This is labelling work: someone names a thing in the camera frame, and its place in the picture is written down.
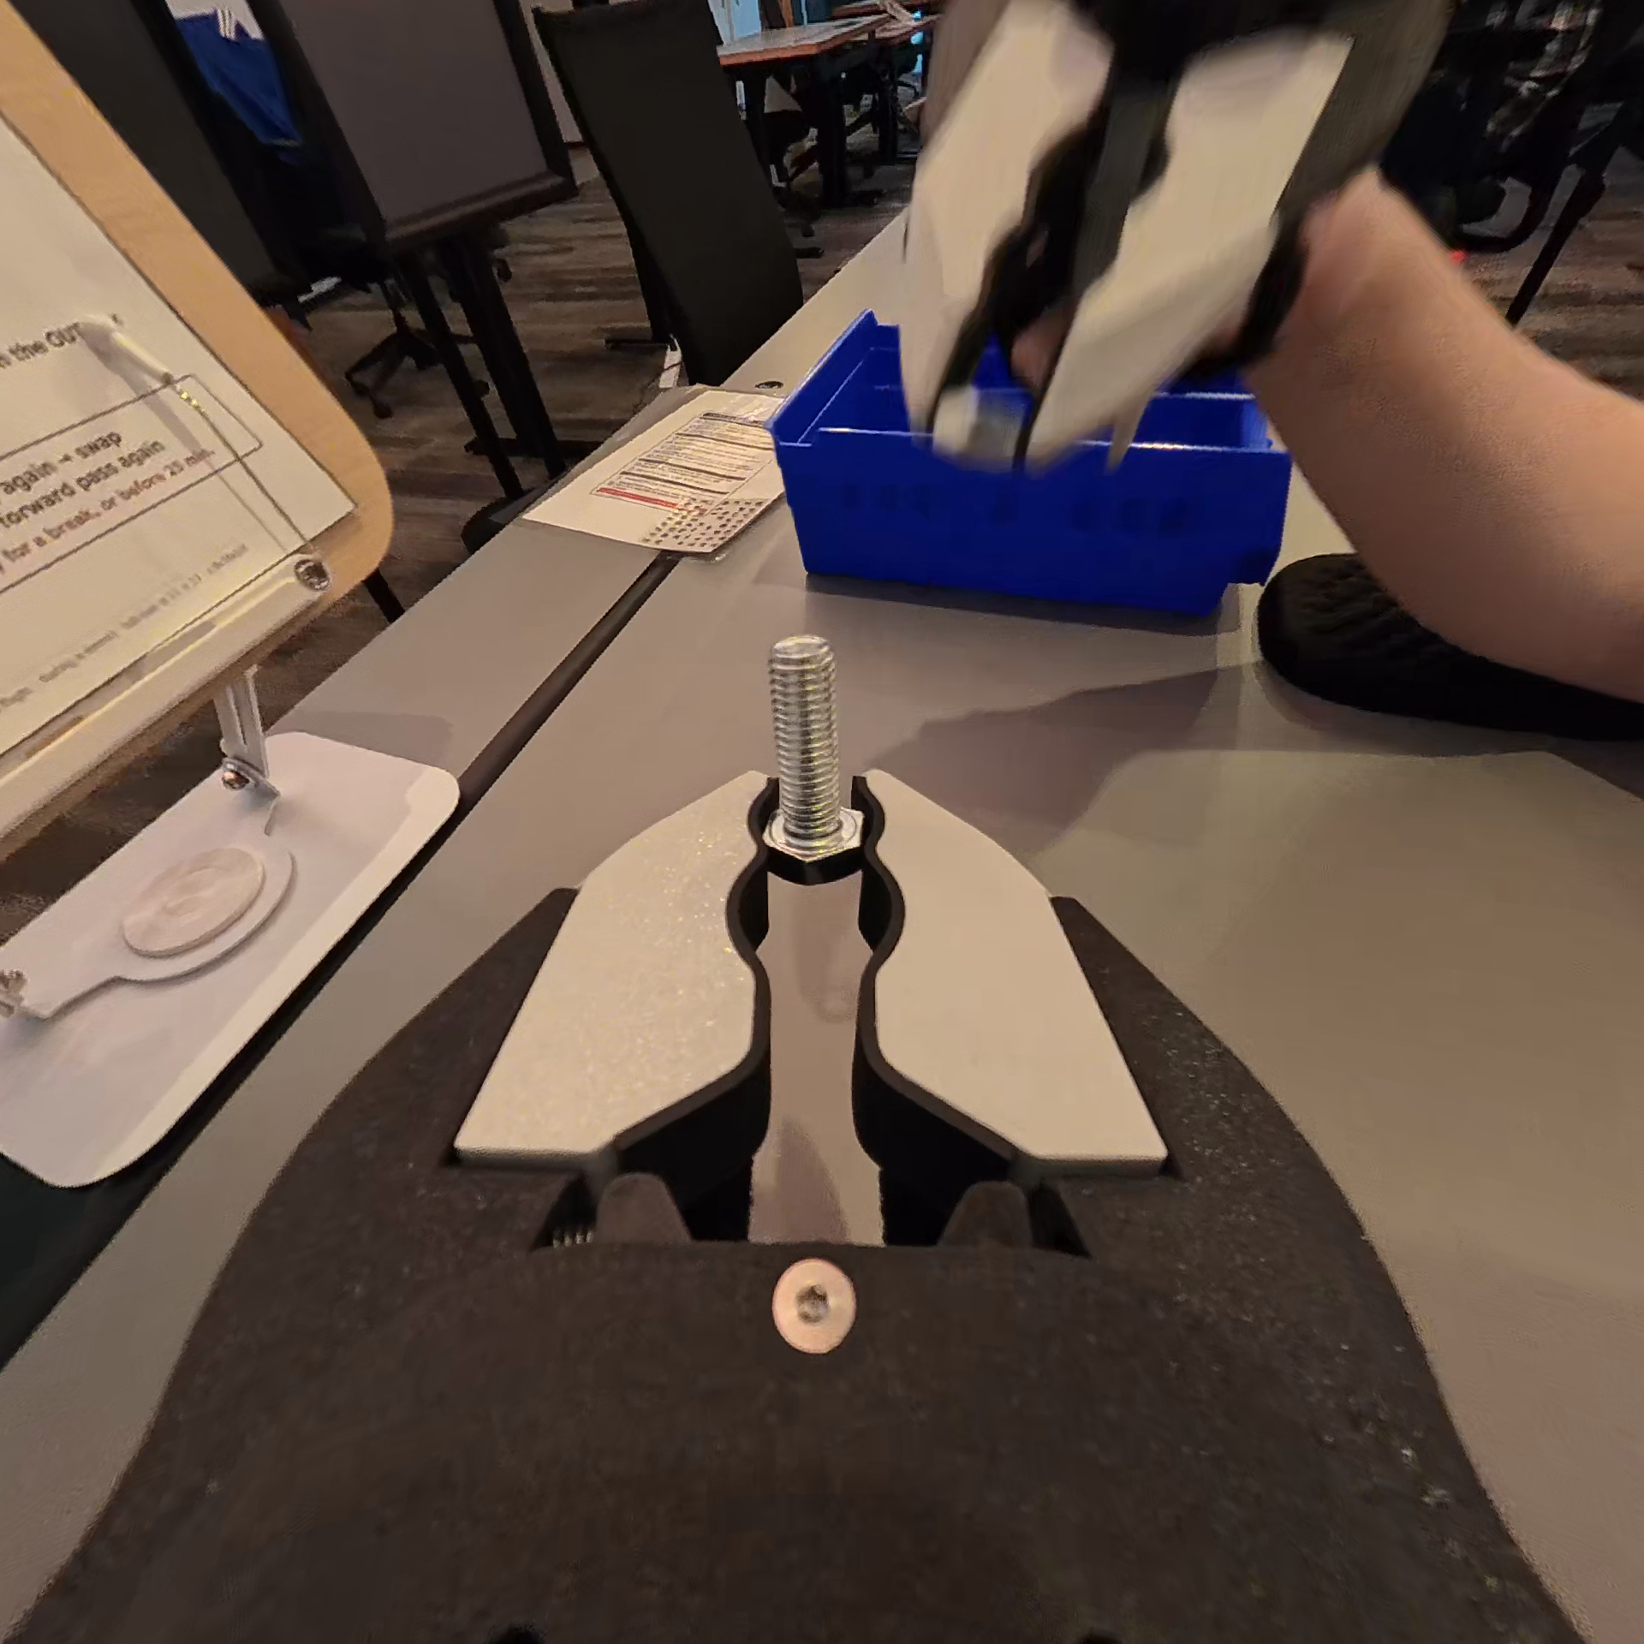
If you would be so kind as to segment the large steel bolt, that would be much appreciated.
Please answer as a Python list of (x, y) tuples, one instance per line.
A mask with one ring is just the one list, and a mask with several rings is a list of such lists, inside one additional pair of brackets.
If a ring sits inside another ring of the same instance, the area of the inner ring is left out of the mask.
[(774, 806), (766, 821), (771, 872), (798, 885), (854, 875), (863, 815), (844, 802), (833, 650), (825, 635), (795, 634), (767, 655), (774, 750)]

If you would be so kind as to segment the printed instruction poster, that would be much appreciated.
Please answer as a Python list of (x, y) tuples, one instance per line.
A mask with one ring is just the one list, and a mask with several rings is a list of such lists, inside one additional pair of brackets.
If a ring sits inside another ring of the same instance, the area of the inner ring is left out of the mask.
[(1, 126), (1, 750), (352, 510)]

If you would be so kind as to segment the laminated printed instruction sheet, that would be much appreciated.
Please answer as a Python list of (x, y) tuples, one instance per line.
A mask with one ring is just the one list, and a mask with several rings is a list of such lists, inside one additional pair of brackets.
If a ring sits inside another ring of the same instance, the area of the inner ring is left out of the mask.
[(771, 436), (781, 403), (771, 393), (707, 389), (522, 518), (622, 545), (718, 552), (785, 497)]

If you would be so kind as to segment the blue plastic bin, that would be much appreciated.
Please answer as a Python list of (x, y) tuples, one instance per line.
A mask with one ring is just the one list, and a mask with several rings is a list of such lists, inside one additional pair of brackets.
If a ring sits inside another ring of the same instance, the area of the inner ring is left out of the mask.
[(1116, 466), (969, 466), (909, 427), (897, 340), (863, 310), (771, 417), (809, 574), (1182, 619), (1269, 578), (1292, 463), (1239, 378), (1156, 393)]

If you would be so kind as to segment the person's right forearm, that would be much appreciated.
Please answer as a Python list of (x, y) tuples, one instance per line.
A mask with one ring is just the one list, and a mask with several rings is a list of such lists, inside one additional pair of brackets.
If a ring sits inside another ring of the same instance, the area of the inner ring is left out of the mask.
[(1640, 702), (1640, 402), (1511, 331), (1424, 227), (1368, 351), (1264, 392), (1250, 369), (1254, 397), (1426, 629)]

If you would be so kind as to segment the person's right hand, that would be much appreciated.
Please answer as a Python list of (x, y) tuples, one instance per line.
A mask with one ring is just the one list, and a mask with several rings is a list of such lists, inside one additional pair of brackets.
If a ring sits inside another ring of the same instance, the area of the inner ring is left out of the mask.
[(1424, 249), (1424, 223), (1376, 168), (1319, 200), (1304, 221), (1300, 289), (1251, 369), (1256, 389), (1299, 378), (1304, 366), (1364, 355), (1373, 327), (1399, 313), (1407, 266)]

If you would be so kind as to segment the black panel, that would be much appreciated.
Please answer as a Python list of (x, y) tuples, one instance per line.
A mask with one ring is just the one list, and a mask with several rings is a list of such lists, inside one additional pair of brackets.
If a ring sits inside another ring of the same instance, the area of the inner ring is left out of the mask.
[(597, 2), (532, 22), (690, 381), (727, 384), (805, 291), (708, 4)]

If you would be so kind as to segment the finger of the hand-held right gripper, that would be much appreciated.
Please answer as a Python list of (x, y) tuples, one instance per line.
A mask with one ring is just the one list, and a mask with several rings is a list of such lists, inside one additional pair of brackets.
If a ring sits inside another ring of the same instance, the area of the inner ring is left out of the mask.
[(949, 458), (1007, 458), (975, 372), (1057, 331), (1110, 41), (1074, 2), (955, 2), (938, 22), (902, 239), (902, 397)]
[(1336, 31), (1264, 31), (1189, 63), (1163, 113), (1113, 95), (1025, 466), (1097, 432), (1119, 448), (1156, 389), (1234, 334), (1347, 50)]

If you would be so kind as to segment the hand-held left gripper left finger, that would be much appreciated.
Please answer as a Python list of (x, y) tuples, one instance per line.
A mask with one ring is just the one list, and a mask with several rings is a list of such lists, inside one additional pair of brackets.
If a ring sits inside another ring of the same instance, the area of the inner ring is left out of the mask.
[(558, 1171), (589, 1197), (651, 1173), (697, 1237), (749, 1237), (771, 1123), (771, 809), (771, 781), (740, 773), (587, 872), (461, 1118), (456, 1162)]

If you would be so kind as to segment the black office chair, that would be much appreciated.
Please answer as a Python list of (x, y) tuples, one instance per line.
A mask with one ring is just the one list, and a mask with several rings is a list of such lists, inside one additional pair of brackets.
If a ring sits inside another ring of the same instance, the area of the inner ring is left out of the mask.
[(425, 372), (442, 364), (425, 327), (410, 316), (400, 272), (399, 263), (371, 262), (339, 277), (349, 291), (378, 295), (392, 318), (392, 331), (343, 369), (344, 384), (377, 421), (394, 416), (385, 389), (403, 366)]

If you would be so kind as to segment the wooden board document stand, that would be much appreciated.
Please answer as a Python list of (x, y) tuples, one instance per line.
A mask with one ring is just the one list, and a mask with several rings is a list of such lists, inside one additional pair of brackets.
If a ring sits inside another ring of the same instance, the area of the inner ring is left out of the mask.
[(267, 733), (256, 662), (378, 570), (373, 449), (88, 95), (1, 4), (1, 124), (352, 499), (354, 510), (1, 750), (1, 852), (201, 702), (217, 770), (1, 943), (1, 1160), (58, 1189), (165, 1139), (450, 820), (452, 773)]

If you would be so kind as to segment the wooden top table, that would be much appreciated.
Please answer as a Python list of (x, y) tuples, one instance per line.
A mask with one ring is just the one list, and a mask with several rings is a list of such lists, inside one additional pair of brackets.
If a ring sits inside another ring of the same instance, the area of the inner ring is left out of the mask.
[(925, 92), (942, 2), (836, 2), (799, 22), (798, 2), (762, 2), (767, 30), (718, 46), (752, 154), (783, 207), (818, 173), (821, 207), (881, 200), (872, 175), (904, 159), (899, 139)]

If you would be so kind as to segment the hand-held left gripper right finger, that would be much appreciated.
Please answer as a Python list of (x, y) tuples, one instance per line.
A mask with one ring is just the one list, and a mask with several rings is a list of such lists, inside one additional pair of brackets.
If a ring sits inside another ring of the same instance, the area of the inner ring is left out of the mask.
[(888, 1246), (935, 1246), (974, 1189), (1006, 1184), (1033, 1235), (1077, 1246), (1067, 1189), (1155, 1181), (1170, 1146), (1057, 899), (975, 824), (888, 770), (863, 820), (854, 1134)]

